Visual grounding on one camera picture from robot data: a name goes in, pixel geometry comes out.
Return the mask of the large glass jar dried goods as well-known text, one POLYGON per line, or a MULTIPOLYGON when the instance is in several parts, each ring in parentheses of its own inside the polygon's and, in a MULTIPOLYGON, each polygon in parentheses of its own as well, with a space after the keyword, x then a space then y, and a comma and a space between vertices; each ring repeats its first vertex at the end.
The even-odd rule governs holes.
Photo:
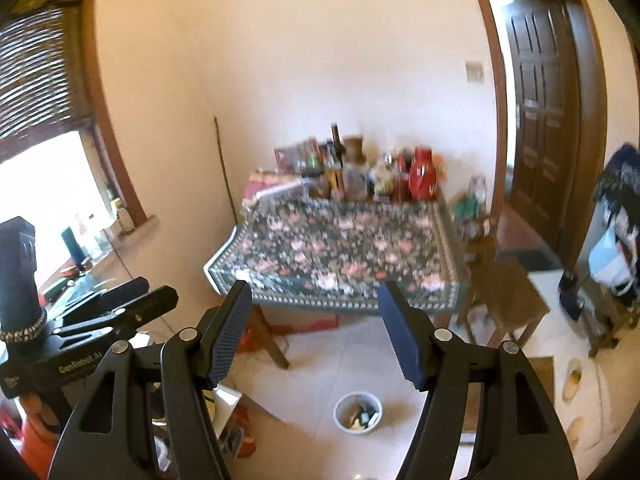
POLYGON ((346 200, 363 202, 369 197, 369 168, 365 162, 344 162, 343 181, 346 200))

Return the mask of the red sauce squeeze bottle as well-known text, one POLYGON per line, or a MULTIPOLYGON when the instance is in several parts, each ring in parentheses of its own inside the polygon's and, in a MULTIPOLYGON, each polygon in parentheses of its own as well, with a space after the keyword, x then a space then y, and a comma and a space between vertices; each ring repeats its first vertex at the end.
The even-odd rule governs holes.
POLYGON ((409 170, 407 159, 403 152, 400 152, 396 157, 395 194, 398 203, 405 203, 411 200, 409 191, 409 170))

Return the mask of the green plastic bag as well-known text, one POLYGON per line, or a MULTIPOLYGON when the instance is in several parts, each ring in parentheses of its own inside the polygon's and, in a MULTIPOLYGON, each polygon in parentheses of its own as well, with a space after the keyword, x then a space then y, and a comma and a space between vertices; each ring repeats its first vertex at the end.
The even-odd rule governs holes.
POLYGON ((452 206, 452 216, 457 222, 475 220, 483 214, 483 205, 475 195, 465 194, 452 206))

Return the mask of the wooden stool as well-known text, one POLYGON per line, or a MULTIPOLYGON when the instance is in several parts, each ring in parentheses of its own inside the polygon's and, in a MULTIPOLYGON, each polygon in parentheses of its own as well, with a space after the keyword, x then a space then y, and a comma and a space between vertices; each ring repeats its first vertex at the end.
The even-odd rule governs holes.
POLYGON ((485 306, 495 325, 488 346, 497 347, 509 337, 524 347, 550 309, 518 259, 496 260, 496 251, 494 236, 464 242, 471 284, 458 315, 457 326, 463 327, 472 344, 476 344, 470 313, 475 307, 485 306))

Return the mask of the brown clay vase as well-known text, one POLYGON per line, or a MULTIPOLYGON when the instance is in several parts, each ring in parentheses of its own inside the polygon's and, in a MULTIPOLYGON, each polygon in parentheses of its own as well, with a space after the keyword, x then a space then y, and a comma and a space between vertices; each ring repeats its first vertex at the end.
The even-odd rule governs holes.
POLYGON ((345 159, 353 164, 363 164, 366 161, 366 155, 363 153, 363 137, 350 136, 343 141, 345 149, 345 159))

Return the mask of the thin dark stick on wall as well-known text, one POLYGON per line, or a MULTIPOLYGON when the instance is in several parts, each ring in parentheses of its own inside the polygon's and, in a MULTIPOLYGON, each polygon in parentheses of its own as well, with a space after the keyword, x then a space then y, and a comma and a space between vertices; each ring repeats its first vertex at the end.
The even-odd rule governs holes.
POLYGON ((215 131, 215 136, 216 136, 218 159, 219 159, 219 163, 220 163, 222 177, 224 178, 224 188, 226 189, 226 193, 227 193, 227 197, 228 197, 228 201, 229 201, 229 205, 230 205, 230 209, 231 209, 231 213, 232 213, 234 224, 238 224, 239 223, 239 215, 238 215, 238 211, 236 210, 236 207, 235 207, 234 198, 233 198, 233 194, 232 194, 232 191, 231 191, 231 185, 230 185, 230 181, 229 181, 229 175, 228 175, 227 166, 226 166, 226 161, 224 160, 224 149, 222 148, 221 132, 220 132, 219 122, 218 122, 217 116, 214 116, 213 123, 214 123, 214 131, 215 131))

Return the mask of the red patterned snack bag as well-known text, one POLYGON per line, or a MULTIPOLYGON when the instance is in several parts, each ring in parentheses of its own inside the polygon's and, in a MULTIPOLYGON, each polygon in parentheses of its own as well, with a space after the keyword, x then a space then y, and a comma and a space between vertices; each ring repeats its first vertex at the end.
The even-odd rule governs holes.
POLYGON ((276 167, 282 174, 299 174, 318 165, 319 149, 315 138, 273 150, 276 167))

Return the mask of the bamboo window blind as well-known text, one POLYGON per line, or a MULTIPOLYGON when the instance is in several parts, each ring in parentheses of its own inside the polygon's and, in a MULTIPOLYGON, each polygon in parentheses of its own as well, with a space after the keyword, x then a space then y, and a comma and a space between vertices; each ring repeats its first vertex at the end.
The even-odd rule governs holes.
POLYGON ((1 26, 1 160, 84 130, 93 111, 82 55, 84 0, 18 0, 1 26))

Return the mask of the wall light switch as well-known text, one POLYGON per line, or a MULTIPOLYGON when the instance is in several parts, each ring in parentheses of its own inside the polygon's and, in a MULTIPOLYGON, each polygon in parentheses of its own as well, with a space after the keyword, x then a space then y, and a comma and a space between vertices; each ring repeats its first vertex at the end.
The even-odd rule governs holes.
POLYGON ((485 80, 485 71, 482 62, 466 61, 465 62, 466 80, 470 84, 481 84, 485 80))

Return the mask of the white trash bucket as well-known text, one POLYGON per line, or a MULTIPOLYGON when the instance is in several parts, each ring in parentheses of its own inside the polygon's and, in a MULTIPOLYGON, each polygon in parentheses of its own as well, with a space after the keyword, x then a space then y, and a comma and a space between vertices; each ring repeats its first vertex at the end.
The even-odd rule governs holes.
POLYGON ((375 430, 383 414, 383 405, 374 394, 356 391, 345 394, 336 402, 333 420, 346 434, 363 436, 375 430))

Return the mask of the clear liquor bottle yellow label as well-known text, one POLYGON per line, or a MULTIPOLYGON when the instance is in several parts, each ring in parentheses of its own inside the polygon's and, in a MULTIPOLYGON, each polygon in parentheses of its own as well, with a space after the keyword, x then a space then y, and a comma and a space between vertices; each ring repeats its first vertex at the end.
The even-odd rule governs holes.
POLYGON ((326 160, 324 161, 326 180, 334 200, 344 200, 345 190, 343 181, 343 167, 338 159, 337 150, 332 141, 326 142, 326 160))

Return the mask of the dark wine bottle red cap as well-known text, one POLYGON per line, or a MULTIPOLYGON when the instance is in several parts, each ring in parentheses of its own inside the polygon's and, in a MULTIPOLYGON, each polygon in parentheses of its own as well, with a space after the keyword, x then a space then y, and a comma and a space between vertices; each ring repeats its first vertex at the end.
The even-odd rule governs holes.
POLYGON ((343 167, 346 148, 342 143, 340 133, 338 132, 338 127, 335 122, 331 125, 331 133, 332 133, 332 144, 331 144, 332 158, 334 162, 337 164, 337 166, 343 167))

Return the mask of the floral dark green tablecloth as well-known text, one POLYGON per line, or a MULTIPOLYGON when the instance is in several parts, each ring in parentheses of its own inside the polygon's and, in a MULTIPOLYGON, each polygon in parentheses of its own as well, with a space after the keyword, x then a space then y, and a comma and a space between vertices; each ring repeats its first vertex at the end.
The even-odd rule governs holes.
POLYGON ((378 288, 388 281, 430 315, 456 314, 469 286, 440 200, 266 200, 247 211, 204 273, 220 296, 241 280, 260 306, 362 314, 378 312, 378 288))

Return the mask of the red thermos jug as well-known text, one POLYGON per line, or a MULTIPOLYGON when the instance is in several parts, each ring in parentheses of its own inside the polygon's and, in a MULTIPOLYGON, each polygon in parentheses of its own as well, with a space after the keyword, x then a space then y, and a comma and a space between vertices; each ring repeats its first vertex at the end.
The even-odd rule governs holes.
POLYGON ((429 146, 417 146, 409 171, 409 191, 414 200, 432 202, 438 193, 437 170, 429 146))

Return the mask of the green custard apple fruit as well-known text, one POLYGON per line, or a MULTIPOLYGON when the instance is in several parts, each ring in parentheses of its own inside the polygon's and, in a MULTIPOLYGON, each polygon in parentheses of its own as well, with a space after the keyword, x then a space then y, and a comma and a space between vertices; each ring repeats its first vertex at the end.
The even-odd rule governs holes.
POLYGON ((395 174, 386 167, 374 168, 371 172, 373 195, 390 197, 395 191, 395 174))

